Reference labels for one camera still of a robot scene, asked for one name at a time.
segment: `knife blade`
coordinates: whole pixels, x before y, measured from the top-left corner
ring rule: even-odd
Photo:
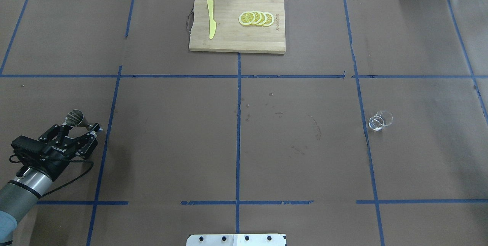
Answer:
[[[209,8],[209,39],[213,39],[215,30],[217,29],[217,22],[213,19],[213,0],[207,0],[207,7]]]

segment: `wooden cutting board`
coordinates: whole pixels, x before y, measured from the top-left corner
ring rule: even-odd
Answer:
[[[275,22],[269,27],[243,26],[239,16],[244,11],[272,13]],[[284,0],[214,0],[217,29],[209,39],[207,0],[195,0],[194,21],[190,34],[190,51],[226,51],[238,53],[284,53]]]

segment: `shot glass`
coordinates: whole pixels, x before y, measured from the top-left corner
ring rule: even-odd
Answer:
[[[388,111],[379,111],[373,117],[371,117],[368,121],[368,126],[373,131],[380,131],[383,130],[385,127],[388,127],[393,122],[393,116]]]

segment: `lemon slice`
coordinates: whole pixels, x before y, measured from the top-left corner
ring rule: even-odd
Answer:
[[[263,27],[269,27],[270,25],[273,25],[274,15],[272,15],[271,13],[264,13],[264,14],[266,15],[266,21],[262,26]]]
[[[258,23],[261,23],[261,20],[263,20],[263,15],[261,15],[261,12],[257,10],[253,10],[252,12],[255,15],[254,22],[252,22],[252,24],[256,25]]]
[[[239,23],[244,26],[249,26],[254,22],[256,15],[252,11],[245,11],[239,15]]]
[[[268,20],[268,16],[265,13],[260,12],[260,14],[263,15],[263,20],[261,20],[261,22],[256,24],[257,26],[262,26],[263,24],[266,23],[266,20]]]

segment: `white bracket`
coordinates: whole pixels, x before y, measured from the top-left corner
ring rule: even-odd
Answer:
[[[191,235],[186,246],[286,246],[284,234]]]

